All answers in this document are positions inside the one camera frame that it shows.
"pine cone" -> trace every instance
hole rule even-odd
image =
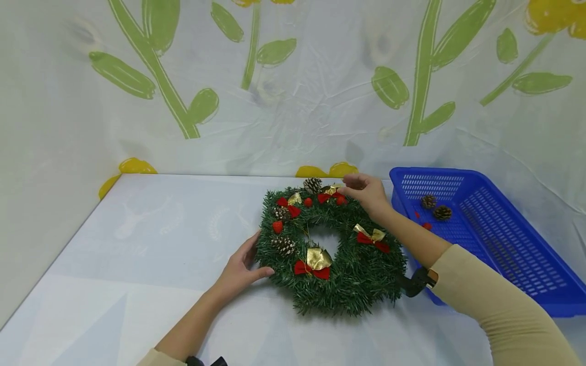
[[[275,207],[274,213],[277,220],[287,221],[291,219],[291,213],[286,207]]]
[[[434,195],[428,194],[426,196],[423,196],[423,198],[421,199],[421,207],[427,209],[434,208],[436,202],[437,200],[435,199]]]
[[[320,178],[307,178],[303,182],[303,188],[310,194],[318,194],[322,190],[322,180]]]
[[[452,217],[452,209],[444,205],[438,206],[434,210],[434,217],[438,220],[448,220]]]
[[[295,243],[287,237],[276,237],[271,240],[271,244],[279,251],[282,256],[288,256],[295,252]]]

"beige long sleeve shirt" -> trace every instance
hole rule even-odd
[[[467,250],[451,246],[431,269],[438,274],[433,292],[486,332],[495,366],[581,365],[541,306]],[[185,363],[150,350],[138,366]]]

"white tabletop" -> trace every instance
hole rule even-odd
[[[135,365],[256,230],[266,191],[302,181],[123,175],[0,333],[0,365]],[[317,241],[335,253],[334,235]],[[478,325],[426,295],[372,311],[300,316],[265,280],[220,314],[199,357],[229,366],[492,364]],[[558,324],[586,360],[586,317]]]

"christmas wreath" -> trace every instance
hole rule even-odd
[[[275,270],[272,282],[291,290],[300,314],[358,316],[388,298],[401,297],[397,277],[406,258],[396,238],[370,220],[358,201],[309,178],[303,188],[269,191],[264,199],[257,259]],[[339,235],[332,260],[309,239],[317,225]]]

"gold ribbon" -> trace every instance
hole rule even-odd
[[[324,191],[324,193],[327,193],[327,194],[329,194],[331,196],[334,193],[336,193],[336,191],[338,190],[338,188],[342,188],[342,185],[341,184],[332,184],[331,186],[328,186],[328,189],[326,189]]]
[[[372,235],[369,235],[368,232],[366,232],[366,230],[364,230],[364,228],[362,226],[360,226],[359,224],[356,224],[354,226],[354,231],[356,232],[361,232],[362,234],[364,234],[368,239],[372,240],[373,243],[377,242],[377,241],[382,241],[384,236],[386,235],[385,233],[383,233],[382,231],[380,231],[379,229],[374,229],[372,231]]]
[[[314,271],[319,271],[332,265],[332,257],[321,248],[309,248],[305,263]]]
[[[287,200],[287,204],[289,204],[289,206],[293,206],[295,203],[301,203],[301,195],[299,194],[299,192],[295,193],[293,196],[289,197],[289,199]]]

